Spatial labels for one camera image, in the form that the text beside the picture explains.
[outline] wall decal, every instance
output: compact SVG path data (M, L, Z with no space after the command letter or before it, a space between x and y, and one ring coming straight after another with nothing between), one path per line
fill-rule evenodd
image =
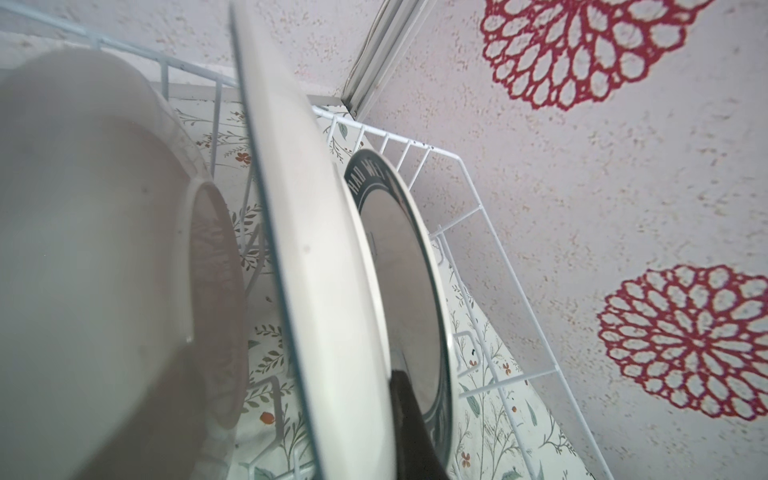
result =
M533 108L603 101L683 45L712 0L486 0L493 80Z
M621 373L679 409L768 412L768 279L728 266L648 270L598 314Z

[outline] plate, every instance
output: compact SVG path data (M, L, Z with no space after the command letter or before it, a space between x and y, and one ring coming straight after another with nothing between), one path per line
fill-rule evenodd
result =
M0 112L0 477L225 478L245 303L200 152L99 51L13 71Z
M447 467L458 381L445 294L427 230L408 188L375 151L357 151L344 179L373 255L392 369L408 374L435 453Z
M381 299L306 95L244 3L230 13L263 225L317 478L395 477Z

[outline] green leaf print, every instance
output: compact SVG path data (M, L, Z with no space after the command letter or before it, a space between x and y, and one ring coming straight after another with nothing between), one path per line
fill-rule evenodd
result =
M275 474L263 468L253 468L253 480L274 480Z
M465 392L469 391L469 389L467 387L463 386L463 385L462 385L462 388L464 389ZM475 417L479 417L480 416L480 404L475 399L475 397L474 396L467 397L467 403L469 403L469 408L472 409L472 413L475 414Z
M512 470L502 475L502 480L517 480L518 478L523 478L523 476L520 475L516 467L512 467Z
M531 408L531 404L528 403L528 400L525 400L525 405L528 406L528 411L531 413L531 422L533 422L533 426L538 425L538 421L536 420L536 414L533 413L533 409Z

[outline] printed leaves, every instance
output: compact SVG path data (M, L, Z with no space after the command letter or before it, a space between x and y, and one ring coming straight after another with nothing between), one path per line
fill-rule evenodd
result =
M468 392L469 389L462 385L462 388L465 392ZM469 408L472 409L472 413L475 414L476 417L480 416L480 404L478 403L477 399L474 396L467 397L467 402L469 403Z
M518 478L523 478L523 476L520 475L516 467L512 467L512 470L502 475L502 480L517 480Z
M274 480L275 474L269 470L253 467L253 480Z
M267 356L261 359L261 363L256 367L258 373L267 373L271 369L275 369L278 366L283 366L285 363L285 356L282 352L276 350L270 350L267 352Z
M294 385L288 385L288 382L284 382L280 387L280 395L290 395L293 392L293 387ZM262 385L261 387L250 391L247 398L245 399L245 403L243 404L242 413L248 413L248 407L252 409L258 409L264 404L271 405L273 398L274 392L272 391L272 386Z
M256 330L257 335L271 336L274 339L283 335L282 326L275 328L274 325L259 325L254 330Z
M538 425L538 421L536 420L536 414L533 413L533 409L531 408L531 404L528 403L528 400L525 400L525 405L528 406L528 412L531 413L531 422L533 422L533 426Z

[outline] dish rack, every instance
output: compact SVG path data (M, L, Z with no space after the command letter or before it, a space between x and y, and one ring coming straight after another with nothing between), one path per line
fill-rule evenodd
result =
M77 35L78 37L81 37L84 40L86 40L90 45L90 47L93 49L99 50L102 47L112 48L118 51L122 51L128 54L133 54L138 57L146 58L148 60L157 62L159 65L160 74L161 74L161 92L163 97L166 100L168 99L169 68L175 68L175 69L187 72L188 74L193 74L198 77L207 79L208 81L215 82L214 121L213 121L212 135L211 135L212 144L210 146L210 164L207 165L207 167L209 168L211 177L215 177L215 173L216 173L215 159L217 154L217 139L218 139L218 131L219 131L220 108L222 103L222 89L225 86L238 88L238 83L236 79L223 75L221 73L217 73L215 71L211 71L206 68L202 68L198 65L181 61L176 58L168 57L166 55L161 54L160 52L153 51L148 48L144 48L140 45L136 45L128 41L118 40L108 35L97 33L96 31L92 31L89 28L83 27L73 22L66 21L62 18L56 18L50 15L46 15L45 13L39 12L33 8L29 8L26 5L19 5L13 2L0 2L0 9L6 10L7 12L11 12L16 15L20 15L22 17L29 18L31 20L40 22L47 26L57 28L62 31L66 31L69 34ZM451 159L458 164L462 172L463 180L466 183L466 186L469 188L470 192L472 193L472 198L474 202L476 202L476 205L473 208L470 208L469 210L465 211L463 214L460 214L457 217L453 218L445 225L438 225L437 228L429 234L429 237L430 237L430 240L434 240L437 242L438 249L442 254L440 264L442 264L445 261L448 261L449 264L452 266L453 271L456 275L459 288L461 290L461 295L464 300L463 302L464 306L467 309L467 314L472 321L472 325L474 326L473 331L465 330L465 331L455 333L454 340L458 342L458 340L462 337L468 338L469 341L472 342L472 345L476 348L476 350L479 352L482 352L482 356L480 357L480 362L478 363L478 365L473 366L464 371L458 372L458 377L463 377L465 375L468 375L471 372L474 372L477 369L485 368L487 366L493 378L492 383L477 389L463 392L459 395L459 397L460 399L465 399L467 397L471 397L481 392L487 392L493 389L498 390L502 399L502 404L504 406L505 414L510 423L510 426L512 427L512 431L514 432L515 437L518 440L518 445L520 446L521 454L525 461L525 465L528 469L530 478L536 478L535 470L533 468L533 465L531 464L530 455L527 453L527 449L525 447L525 444L522 441L522 437L518 434L518 429L516 426L517 424L515 421L513 421L512 409L507 400L505 387L508 387L517 382L528 381L528 380L536 379L542 376L549 376L549 375L554 376L559 381L563 390L565 391L568 402L573 408L578 422L581 424L581 428L583 429L584 434L586 435L586 438L589 442L589 446L592 448L593 452L595 453L597 461L599 462L600 467L603 470L603 473L605 474L606 478L613 480L614 477L611 474L611 470L608 468L607 463L601 453L601 450L598 447L598 444L596 443L594 436L592 435L592 432L589 429L589 426L587 425L587 422L581 413L581 410L579 409L579 406L576 402L576 398L574 397L573 392L571 391L571 388L568 386L568 382L566 381L564 374L558 364L557 358L555 358L555 355L552 352L549 342L547 341L546 335L544 334L544 331L542 330L541 325L539 324L538 319L536 318L536 314L534 313L531 307L531 304L528 302L528 298L525 295L525 292L523 291L522 285L520 284L520 281L518 280L517 275L515 274L515 270L512 268L512 264L510 263L506 252L504 251L502 242L499 240L498 235L495 231L495 228L493 227L493 223L491 222L491 219L488 216L488 213L485 207L483 206L482 199L480 198L478 191L475 188L475 185L472 183L472 179L469 176L469 172L467 171L467 168L465 166L463 159L451 151L447 151L440 147L426 144L412 138L403 137L402 135L394 134L392 132L384 131L380 128L373 127L368 124L363 124L358 121L354 121L351 118L347 118L345 116L342 116L341 114L335 114L323 108L313 106L313 112L316 116L325 118L327 120L330 120L331 122L330 128L328 129L328 133L326 136L326 145L328 146L330 146L331 141L333 139L333 134L337 128L343 128L343 129L346 129L347 131L349 131L349 129L357 130L358 133L356 137L354 151L357 151L360 148L361 140L363 139L364 135L372 135L372 136L381 138L381 144L379 146L380 154L383 153L384 149L386 148L389 142L399 143L403 146L403 151L396 164L397 171L400 171L400 167L402 166L403 161L406 158L406 155L411 149L413 149L414 151L422 152L421 160L418 162L418 166L415 169L415 173L413 174L412 178L407 181L409 190L412 189L413 184L416 182L416 179L422 173L423 167L431 157L442 156L442 157ZM255 181L254 165L255 165L255 162L253 162L250 165L250 169L248 170L248 176L250 181L247 182L245 191L243 194L243 206L240 211L241 218L245 214L246 206L248 203L248 197L250 194L250 187L251 187L250 182ZM458 266L454 261L449 243L445 238L445 233L448 230L452 229L453 227L459 225L461 222L467 220L468 218L476 214L479 214L482 216L482 219L484 220L485 225L488 228L488 231L492 235L495 248L498 251L498 254L502 258L502 262L504 264L505 269L508 272L509 278L512 281L515 291L520 296L521 301L523 302L523 307L525 308L525 312L528 314L528 318L531 321L531 324L533 325L535 332L539 340L541 341L541 344L543 345L546 358L551 364L548 368L544 368L540 371L533 372L533 373L516 375L509 379L504 379L504 380L499 379L499 374L497 372L496 365L491 361L492 356L490 353L490 347L483 340L484 336L482 335L482 332L481 332L481 326L478 323L475 315L472 313L470 302L468 301L469 299L468 291L465 287L465 284L462 282L461 276L458 271ZM243 232L240 234L238 238L238 244L239 244L238 247L240 248L241 254L249 251L249 249L253 247L253 243L257 238L257 235L255 233L252 233L250 235L250 238L246 238L246 236L247 235L245 233L245 230L243 229ZM246 295L250 292L250 289L253 287L253 284L254 284L253 281L250 281L248 283L246 287ZM275 376L267 377L264 380L257 383L258 386L261 386L264 384L271 385L273 388L273 391L278 392L276 395L274 395L276 438L275 438L275 441L270 443L263 452L261 452L259 455L253 458L253 461L250 463L251 466L255 465L263 455L268 453L270 450L276 448L278 439L282 437L283 429L285 426L283 422L283 415L281 413L283 409L280 403L281 402L281 399L280 399L281 397L279 394L280 384L278 383L277 378ZM293 469L291 472L287 472L285 474L279 475L275 477L275 479L277 480L278 478L280 479L302 478L302 475L308 475L313 470L314 470L314 467L312 462L307 462L305 464L299 465L299 462L295 461L293 463Z

